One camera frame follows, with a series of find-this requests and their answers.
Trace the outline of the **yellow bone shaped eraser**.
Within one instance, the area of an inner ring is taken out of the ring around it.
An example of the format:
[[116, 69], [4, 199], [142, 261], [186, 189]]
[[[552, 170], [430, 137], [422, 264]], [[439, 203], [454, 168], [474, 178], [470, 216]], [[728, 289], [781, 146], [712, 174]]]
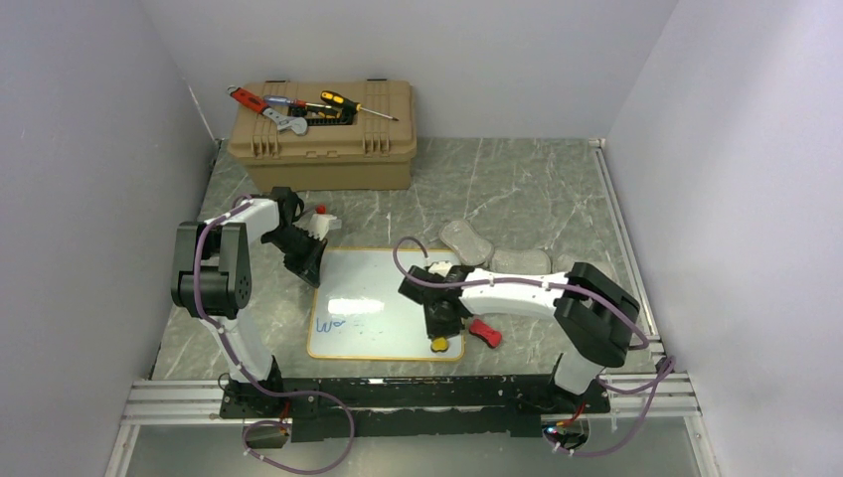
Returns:
[[447, 338], [437, 337], [430, 341], [430, 350], [433, 353], [444, 353], [449, 349], [449, 341]]

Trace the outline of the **yellow framed whiteboard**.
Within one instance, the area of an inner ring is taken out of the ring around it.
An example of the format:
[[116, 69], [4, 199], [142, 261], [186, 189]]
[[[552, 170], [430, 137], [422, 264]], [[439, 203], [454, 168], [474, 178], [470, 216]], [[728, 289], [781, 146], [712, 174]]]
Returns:
[[399, 293], [404, 276], [389, 248], [329, 248], [314, 292], [307, 352], [322, 360], [456, 362], [462, 333], [435, 352], [422, 307]]

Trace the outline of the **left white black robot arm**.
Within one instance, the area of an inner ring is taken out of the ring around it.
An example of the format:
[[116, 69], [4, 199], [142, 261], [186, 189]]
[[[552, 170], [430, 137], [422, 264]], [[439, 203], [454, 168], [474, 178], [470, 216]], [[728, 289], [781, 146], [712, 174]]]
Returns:
[[253, 292], [250, 247], [270, 244], [284, 268], [316, 288], [329, 233], [341, 221], [321, 208], [307, 211], [288, 187], [244, 195], [226, 212], [178, 226], [172, 264], [174, 304], [198, 319], [226, 357], [235, 393], [262, 417], [278, 414], [287, 392], [279, 366], [249, 316]]

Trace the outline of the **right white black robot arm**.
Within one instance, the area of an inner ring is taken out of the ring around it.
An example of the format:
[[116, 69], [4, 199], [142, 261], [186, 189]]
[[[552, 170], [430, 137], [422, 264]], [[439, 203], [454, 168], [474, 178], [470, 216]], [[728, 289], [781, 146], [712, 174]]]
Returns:
[[582, 404], [605, 369], [623, 366], [632, 337], [641, 332], [638, 300], [586, 262], [568, 272], [519, 275], [439, 261], [406, 270], [398, 291], [422, 307], [432, 342], [459, 334], [466, 319], [483, 315], [555, 321], [573, 345], [561, 352], [547, 388], [560, 412]]

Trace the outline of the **red bone shaped eraser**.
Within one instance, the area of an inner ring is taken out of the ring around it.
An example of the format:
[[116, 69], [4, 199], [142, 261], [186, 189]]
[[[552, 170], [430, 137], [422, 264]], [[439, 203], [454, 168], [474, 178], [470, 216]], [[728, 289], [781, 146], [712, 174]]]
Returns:
[[496, 349], [502, 342], [502, 334], [485, 323], [482, 319], [475, 318], [468, 326], [468, 333], [481, 340], [490, 349]]

